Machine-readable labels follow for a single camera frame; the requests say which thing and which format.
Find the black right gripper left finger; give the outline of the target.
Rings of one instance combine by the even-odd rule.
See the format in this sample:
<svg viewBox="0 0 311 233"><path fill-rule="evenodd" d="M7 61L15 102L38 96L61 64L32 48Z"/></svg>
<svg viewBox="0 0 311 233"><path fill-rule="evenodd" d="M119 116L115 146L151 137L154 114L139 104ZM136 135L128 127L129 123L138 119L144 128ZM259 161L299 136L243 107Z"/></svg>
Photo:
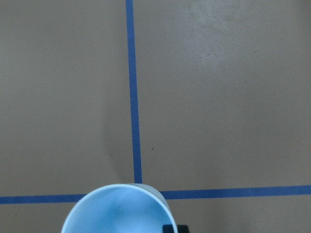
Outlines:
<svg viewBox="0 0 311 233"><path fill-rule="evenodd" d="M162 232L163 233L174 233L173 225L171 224L163 225Z"/></svg>

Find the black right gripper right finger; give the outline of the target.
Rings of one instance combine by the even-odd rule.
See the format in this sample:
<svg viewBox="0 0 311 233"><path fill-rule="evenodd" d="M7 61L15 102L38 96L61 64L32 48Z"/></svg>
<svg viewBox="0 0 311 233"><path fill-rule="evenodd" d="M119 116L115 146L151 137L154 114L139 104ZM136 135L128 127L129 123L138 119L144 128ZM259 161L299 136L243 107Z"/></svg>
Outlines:
<svg viewBox="0 0 311 233"><path fill-rule="evenodd" d="M189 233L188 225L177 225L178 233Z"/></svg>

